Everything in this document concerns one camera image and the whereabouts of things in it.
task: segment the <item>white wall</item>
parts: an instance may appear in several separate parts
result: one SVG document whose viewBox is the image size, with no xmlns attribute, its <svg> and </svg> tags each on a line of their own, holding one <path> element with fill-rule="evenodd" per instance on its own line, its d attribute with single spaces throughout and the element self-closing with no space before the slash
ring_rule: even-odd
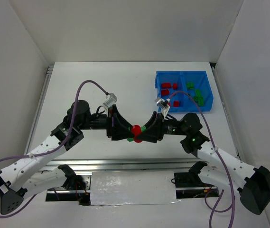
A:
<svg viewBox="0 0 270 228">
<path fill-rule="evenodd" d="M 10 0 L 50 62 L 216 62 L 243 0 Z"/>
<path fill-rule="evenodd" d="M 270 0 L 244 1 L 216 74 L 240 154 L 270 170 Z"/>
<path fill-rule="evenodd" d="M 7 0 L 0 0 L 0 158 L 22 154 L 47 64 Z"/>
</svg>

